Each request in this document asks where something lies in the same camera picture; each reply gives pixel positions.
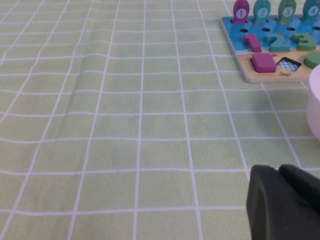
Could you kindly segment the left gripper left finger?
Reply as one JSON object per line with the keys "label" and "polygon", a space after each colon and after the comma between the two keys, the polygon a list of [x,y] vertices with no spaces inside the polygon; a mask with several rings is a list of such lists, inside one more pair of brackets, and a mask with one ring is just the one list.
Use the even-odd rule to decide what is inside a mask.
{"label": "left gripper left finger", "polygon": [[251,239],[318,240],[320,214],[278,170],[267,165],[251,168],[246,199]]}

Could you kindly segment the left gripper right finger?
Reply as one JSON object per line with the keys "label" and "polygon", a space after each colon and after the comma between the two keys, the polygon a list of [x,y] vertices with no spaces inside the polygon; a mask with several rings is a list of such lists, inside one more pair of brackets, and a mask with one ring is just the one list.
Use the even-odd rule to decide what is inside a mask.
{"label": "left gripper right finger", "polygon": [[282,164],[278,171],[295,192],[319,215],[320,179],[291,164]]}

